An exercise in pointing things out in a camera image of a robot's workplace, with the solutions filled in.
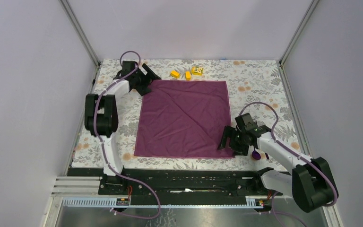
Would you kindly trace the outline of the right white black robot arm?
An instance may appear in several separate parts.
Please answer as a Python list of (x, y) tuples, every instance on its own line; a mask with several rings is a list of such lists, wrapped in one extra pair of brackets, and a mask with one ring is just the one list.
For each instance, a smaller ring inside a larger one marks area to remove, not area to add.
[(254, 148), (270, 155), (287, 173), (271, 167), (259, 170), (253, 178), (252, 188), (263, 195), (269, 190), (293, 198), (304, 212), (333, 205), (338, 190), (327, 160), (296, 153), (279, 140), (274, 130), (246, 113), (235, 118), (236, 127), (225, 126), (218, 149), (230, 148), (235, 155), (247, 155)]

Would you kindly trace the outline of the purple cloth napkin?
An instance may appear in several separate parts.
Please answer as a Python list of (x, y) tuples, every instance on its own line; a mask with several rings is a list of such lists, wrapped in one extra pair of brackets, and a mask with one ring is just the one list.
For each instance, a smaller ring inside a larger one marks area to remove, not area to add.
[(170, 158), (233, 158), (218, 149), (231, 125), (225, 81), (155, 80), (142, 98), (134, 155)]

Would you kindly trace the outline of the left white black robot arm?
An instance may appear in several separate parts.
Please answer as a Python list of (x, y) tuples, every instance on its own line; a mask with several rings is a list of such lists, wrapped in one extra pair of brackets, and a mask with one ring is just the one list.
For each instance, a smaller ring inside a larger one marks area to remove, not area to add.
[(123, 194), (128, 187), (127, 180), (119, 177), (124, 164), (115, 141), (115, 132), (119, 126), (117, 104), (132, 90), (136, 90), (141, 96), (150, 93), (152, 82), (160, 79), (147, 64), (143, 63), (140, 68), (136, 61), (124, 61), (121, 70), (107, 88), (100, 94), (86, 95), (84, 127), (100, 143), (104, 175), (114, 177), (109, 187), (116, 194)]

